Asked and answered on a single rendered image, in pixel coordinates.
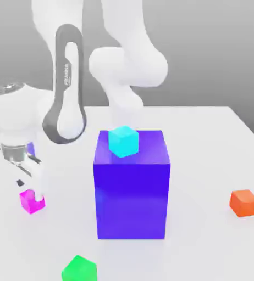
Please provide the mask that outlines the small green cube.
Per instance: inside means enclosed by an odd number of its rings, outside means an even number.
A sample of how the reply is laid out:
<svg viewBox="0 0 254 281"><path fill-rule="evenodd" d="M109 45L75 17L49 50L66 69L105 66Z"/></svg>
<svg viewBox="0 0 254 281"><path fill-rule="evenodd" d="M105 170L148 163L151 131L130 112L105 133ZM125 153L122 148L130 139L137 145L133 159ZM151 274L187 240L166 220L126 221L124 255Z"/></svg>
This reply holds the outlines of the small green cube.
<svg viewBox="0 0 254 281"><path fill-rule="evenodd" d="M62 271L62 281L97 281L97 266L76 255Z"/></svg>

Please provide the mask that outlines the small magenta cube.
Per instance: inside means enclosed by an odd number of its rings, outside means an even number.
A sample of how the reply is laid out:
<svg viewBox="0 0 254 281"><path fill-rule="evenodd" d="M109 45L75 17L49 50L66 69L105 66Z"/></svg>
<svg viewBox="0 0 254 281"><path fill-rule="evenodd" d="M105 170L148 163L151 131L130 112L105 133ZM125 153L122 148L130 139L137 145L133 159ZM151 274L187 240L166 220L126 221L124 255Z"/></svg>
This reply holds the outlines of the small magenta cube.
<svg viewBox="0 0 254 281"><path fill-rule="evenodd" d="M20 193L19 196L22 207L29 214L33 214L46 206L44 197L42 197L42 200L36 201L35 193L32 189Z"/></svg>

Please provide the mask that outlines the small cyan cube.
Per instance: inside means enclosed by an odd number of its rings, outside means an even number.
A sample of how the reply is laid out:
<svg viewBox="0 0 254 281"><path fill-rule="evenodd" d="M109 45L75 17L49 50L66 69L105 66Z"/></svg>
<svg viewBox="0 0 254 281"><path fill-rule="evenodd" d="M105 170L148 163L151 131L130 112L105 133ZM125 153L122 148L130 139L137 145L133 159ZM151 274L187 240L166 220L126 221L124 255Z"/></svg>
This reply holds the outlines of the small cyan cube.
<svg viewBox="0 0 254 281"><path fill-rule="evenodd" d="M138 153L138 131L128 126L122 126L108 131L108 148L119 158Z"/></svg>

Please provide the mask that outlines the large blue box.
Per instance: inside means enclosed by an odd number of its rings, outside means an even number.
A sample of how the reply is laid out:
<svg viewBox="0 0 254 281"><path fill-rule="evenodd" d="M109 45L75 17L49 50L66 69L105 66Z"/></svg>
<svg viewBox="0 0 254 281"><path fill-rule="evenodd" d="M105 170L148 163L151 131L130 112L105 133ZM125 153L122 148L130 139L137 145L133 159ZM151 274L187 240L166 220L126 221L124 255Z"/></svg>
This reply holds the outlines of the large blue box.
<svg viewBox="0 0 254 281"><path fill-rule="evenodd" d="M93 177L99 239L164 239L170 159L162 131L139 131L139 152L119 158L101 130Z"/></svg>

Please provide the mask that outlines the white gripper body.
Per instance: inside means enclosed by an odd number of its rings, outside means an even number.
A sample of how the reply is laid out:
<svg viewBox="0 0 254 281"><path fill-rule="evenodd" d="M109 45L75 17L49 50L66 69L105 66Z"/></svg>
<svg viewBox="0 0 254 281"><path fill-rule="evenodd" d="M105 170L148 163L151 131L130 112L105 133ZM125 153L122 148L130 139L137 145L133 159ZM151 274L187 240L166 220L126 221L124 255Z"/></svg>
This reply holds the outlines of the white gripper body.
<svg viewBox="0 0 254 281"><path fill-rule="evenodd" d="M25 155L18 166L18 180L36 192L43 192L43 163L33 155Z"/></svg>

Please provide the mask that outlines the small orange cube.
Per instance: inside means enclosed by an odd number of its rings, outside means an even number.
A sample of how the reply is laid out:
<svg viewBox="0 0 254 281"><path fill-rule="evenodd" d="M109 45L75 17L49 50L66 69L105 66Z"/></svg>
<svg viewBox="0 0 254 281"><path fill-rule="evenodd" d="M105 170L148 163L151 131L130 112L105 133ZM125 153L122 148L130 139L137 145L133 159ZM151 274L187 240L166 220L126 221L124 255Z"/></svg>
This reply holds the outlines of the small orange cube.
<svg viewBox="0 0 254 281"><path fill-rule="evenodd" d="M229 206L237 217L254 216L254 194L249 189L232 191Z"/></svg>

